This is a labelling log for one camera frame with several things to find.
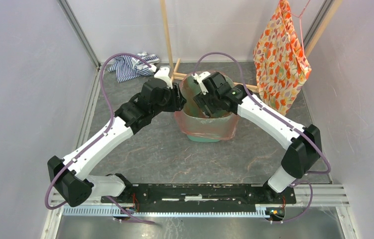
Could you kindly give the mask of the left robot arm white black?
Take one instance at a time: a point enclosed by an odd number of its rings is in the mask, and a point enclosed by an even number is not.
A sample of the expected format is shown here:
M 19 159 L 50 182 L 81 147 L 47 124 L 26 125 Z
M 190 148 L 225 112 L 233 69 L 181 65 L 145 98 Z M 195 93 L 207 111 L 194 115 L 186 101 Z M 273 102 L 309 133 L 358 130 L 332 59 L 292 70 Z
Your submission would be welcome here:
M 52 188 L 71 207 L 77 207 L 90 197 L 112 196 L 120 203 L 128 202 L 132 189 L 124 178 L 117 175 L 93 176 L 93 168 L 119 144 L 129 139 L 161 112 L 180 111 L 185 98 L 177 83 L 171 87 L 162 79 L 153 78 L 143 84 L 139 93 L 111 114 L 110 121 L 92 138 L 72 153 L 48 162 L 51 184 L 45 196 L 48 209 Z

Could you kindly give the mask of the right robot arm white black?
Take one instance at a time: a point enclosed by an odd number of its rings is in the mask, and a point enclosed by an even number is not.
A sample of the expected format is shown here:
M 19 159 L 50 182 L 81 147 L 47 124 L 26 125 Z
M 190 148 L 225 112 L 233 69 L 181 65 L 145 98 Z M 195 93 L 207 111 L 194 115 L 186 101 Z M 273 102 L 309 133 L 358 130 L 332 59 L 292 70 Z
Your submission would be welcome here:
M 193 98 L 205 115 L 219 110 L 236 114 L 254 123 L 272 136 L 285 150 L 281 166 L 266 181 L 263 197 L 276 203 L 283 191 L 301 179 L 321 157 L 319 129 L 296 123 L 264 104 L 247 87 L 232 86 L 219 72 L 193 74 L 200 92 Z

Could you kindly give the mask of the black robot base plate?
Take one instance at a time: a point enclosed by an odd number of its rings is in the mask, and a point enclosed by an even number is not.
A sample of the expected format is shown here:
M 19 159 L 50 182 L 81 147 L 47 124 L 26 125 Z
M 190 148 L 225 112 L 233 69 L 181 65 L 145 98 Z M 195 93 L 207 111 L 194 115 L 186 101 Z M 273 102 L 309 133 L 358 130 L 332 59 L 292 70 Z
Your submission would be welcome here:
M 273 194 L 258 184 L 150 184 L 129 185 L 114 198 L 135 205 L 140 213 L 253 212 L 256 205 L 295 204 L 292 188 Z

